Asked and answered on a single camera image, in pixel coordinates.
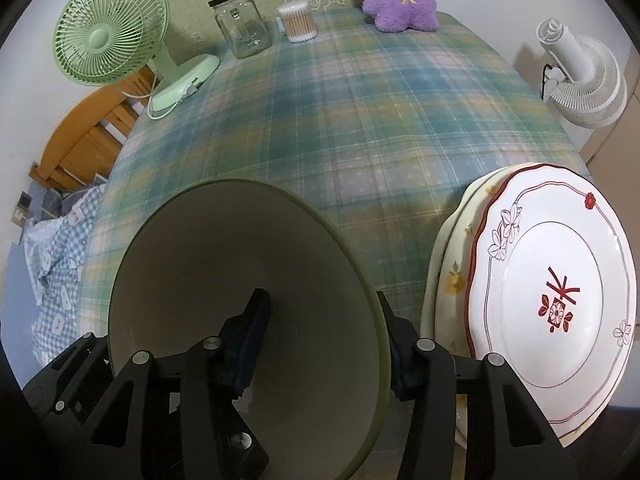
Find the red pattern white plate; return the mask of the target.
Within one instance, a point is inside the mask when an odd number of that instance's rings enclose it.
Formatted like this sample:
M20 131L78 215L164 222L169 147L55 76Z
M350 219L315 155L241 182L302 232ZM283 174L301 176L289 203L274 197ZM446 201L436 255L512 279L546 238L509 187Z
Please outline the red pattern white plate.
M503 356L570 445L608 405L634 340L636 269L614 209L567 168L516 170L480 217L466 282L471 356Z

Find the plaid tablecloth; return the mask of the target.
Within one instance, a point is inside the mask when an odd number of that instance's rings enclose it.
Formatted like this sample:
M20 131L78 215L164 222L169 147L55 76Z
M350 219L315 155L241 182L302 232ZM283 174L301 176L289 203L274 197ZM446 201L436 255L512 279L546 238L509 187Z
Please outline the plaid tablecloth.
M379 32L358 9L321 13L316 39L222 54L166 118L143 118L108 178L82 274L77 329L104 335L137 230L193 185L285 188L342 234L395 313L418 322L442 222L492 170L587 167L539 96L452 16L437 32Z

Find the white standing fan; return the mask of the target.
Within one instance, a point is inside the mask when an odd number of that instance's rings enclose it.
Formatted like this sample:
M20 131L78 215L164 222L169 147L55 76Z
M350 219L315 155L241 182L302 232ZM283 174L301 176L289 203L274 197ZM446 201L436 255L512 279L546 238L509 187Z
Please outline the white standing fan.
M580 128L615 122L626 103L627 84L611 49L591 36L573 34L556 18L541 22L536 36L552 58L542 70L541 99Z

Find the wooden bed headboard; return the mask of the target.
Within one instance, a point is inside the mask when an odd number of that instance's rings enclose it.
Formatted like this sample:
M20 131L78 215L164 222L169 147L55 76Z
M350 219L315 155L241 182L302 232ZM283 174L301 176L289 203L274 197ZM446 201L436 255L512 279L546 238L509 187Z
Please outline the wooden bed headboard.
M77 190L94 177L108 177L139 113L134 104L149 103L153 72L143 67L116 86L85 97L60 122L32 164L29 177L44 188Z

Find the glass jar black lid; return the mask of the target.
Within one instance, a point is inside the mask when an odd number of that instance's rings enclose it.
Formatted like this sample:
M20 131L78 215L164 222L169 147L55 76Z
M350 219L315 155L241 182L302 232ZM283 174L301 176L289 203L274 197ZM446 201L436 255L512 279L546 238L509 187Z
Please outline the glass jar black lid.
M232 54L242 60L272 46L270 32L253 0L209 0Z

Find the beige door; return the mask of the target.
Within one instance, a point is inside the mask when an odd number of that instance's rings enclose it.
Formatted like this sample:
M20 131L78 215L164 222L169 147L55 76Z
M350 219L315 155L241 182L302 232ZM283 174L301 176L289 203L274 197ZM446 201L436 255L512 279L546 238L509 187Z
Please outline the beige door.
M627 97L622 114L611 125L594 130L580 150L597 184L617 182L628 170L638 172L634 169L639 156L639 52L635 47L630 48L624 77Z

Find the cotton swab container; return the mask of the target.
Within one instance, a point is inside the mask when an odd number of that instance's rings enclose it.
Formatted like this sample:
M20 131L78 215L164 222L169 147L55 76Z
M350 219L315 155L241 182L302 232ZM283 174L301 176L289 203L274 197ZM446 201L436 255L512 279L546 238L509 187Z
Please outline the cotton swab container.
M308 0L294 0L277 8L278 24L286 38L293 44L309 41L318 35Z

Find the scalloped yellow flower plate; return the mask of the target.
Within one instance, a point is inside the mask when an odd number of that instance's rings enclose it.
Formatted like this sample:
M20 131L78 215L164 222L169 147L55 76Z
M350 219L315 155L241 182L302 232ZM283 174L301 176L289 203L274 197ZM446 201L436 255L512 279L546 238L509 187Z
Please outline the scalloped yellow flower plate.
M455 214L449 216L449 218L440 227L434 241L430 265L428 266L427 271L426 286L420 319L420 335L423 338L435 339L435 309L438 293L438 283L440 280L439 275L440 271L442 270L442 262L445 259L449 240L452 232L454 232L454 226L456 225L456 223L457 216ZM458 275L462 272L462 257L459 256L458 260L459 261L456 261L452 264L451 272L454 275ZM453 341L451 341L448 349L457 351L462 350L462 354L465 354L466 350L468 350L468 348L466 348L466 344L457 348L456 342L461 342L461 339L454 339ZM458 445L461 445L462 448L466 448L466 437L459 429L459 419L461 419L461 417L457 415L456 442Z

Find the green desk fan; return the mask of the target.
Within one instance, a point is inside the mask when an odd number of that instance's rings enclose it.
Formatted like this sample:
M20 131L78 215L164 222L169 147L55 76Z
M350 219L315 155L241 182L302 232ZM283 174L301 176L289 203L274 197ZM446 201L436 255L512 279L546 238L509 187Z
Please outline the green desk fan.
M89 87L119 84L152 67L160 83L146 112L160 120L220 65L213 54L177 64L165 44L168 27L168 0L68 0L54 28L53 56L62 74Z

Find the wall outlet plate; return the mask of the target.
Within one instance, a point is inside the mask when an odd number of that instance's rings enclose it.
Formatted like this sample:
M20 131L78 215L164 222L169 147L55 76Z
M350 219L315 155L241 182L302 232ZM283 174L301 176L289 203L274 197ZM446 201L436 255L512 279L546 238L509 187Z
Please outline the wall outlet plate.
M32 203L32 198L25 192L21 192L20 197L14 208L12 216L12 222L17 226L22 226L26 221L29 213L29 207Z

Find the floral ceramic bowl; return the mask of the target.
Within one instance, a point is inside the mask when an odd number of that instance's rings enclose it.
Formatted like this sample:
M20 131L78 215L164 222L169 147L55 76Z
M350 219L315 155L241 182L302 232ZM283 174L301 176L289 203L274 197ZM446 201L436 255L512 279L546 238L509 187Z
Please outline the floral ceramic bowl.
M264 182L218 180L164 203L129 244L108 310L114 370L219 336L256 289L271 300L255 374L236 401L269 479L346 479L383 426L383 310L334 225Z

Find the beaded yellow flower plate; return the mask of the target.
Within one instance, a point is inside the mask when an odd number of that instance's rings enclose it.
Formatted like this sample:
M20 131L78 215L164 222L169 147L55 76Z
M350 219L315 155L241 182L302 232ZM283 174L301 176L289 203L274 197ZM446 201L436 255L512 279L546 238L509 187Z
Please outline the beaded yellow flower plate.
M515 169L516 166L506 167L474 181L454 214L437 280L434 336L439 344L458 356L470 355L464 327L464 300L475 231L486 205Z

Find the blue checkered bedding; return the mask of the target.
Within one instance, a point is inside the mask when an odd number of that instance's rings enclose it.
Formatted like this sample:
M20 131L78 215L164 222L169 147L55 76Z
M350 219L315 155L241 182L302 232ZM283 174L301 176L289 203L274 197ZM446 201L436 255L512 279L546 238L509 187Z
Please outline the blue checkered bedding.
M30 326L32 353L42 366L77 339L82 272L105 188L105 184L89 184L65 193L49 188L35 201L23 231L37 307Z

